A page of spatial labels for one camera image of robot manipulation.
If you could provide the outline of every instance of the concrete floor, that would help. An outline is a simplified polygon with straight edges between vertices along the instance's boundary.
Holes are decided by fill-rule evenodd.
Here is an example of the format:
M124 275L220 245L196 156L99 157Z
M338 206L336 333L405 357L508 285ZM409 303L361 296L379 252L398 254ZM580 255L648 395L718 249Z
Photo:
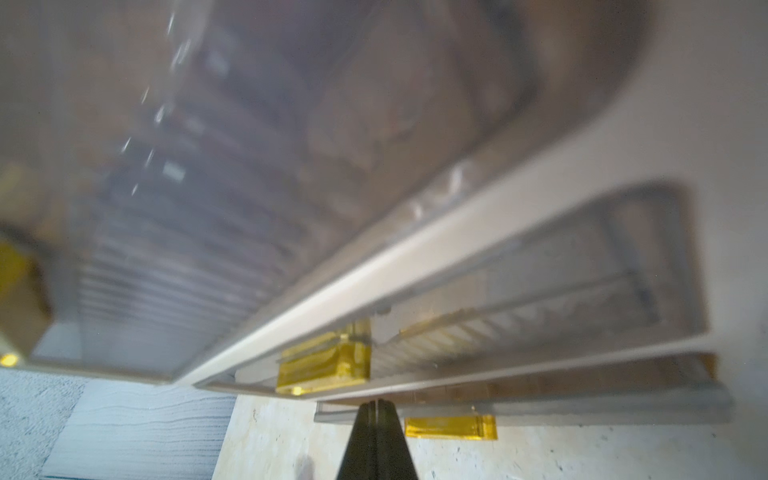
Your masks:
M0 369L0 478L38 477L87 382Z
M351 427L313 423L311 402L239 396L214 480L333 480ZM499 427L497 442L407 439L421 480L766 477L730 425Z

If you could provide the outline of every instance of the crisper drawer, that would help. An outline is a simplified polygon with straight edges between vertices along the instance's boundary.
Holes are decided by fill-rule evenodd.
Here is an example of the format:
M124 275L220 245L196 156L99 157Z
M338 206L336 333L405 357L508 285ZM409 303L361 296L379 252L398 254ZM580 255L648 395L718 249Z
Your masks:
M338 319L324 336L264 356L234 379L340 400L607 362L696 336L705 323L685 225L670 187L601 198ZM323 370L353 346L347 377Z
M3 2L0 240L52 311L25 365L241 364L203 368L605 106L620 3Z
M398 415L493 418L495 425L718 423L733 400L712 375L709 356L685 355L557 370L489 381L383 394ZM318 402L315 422L351 424L357 406L376 397Z

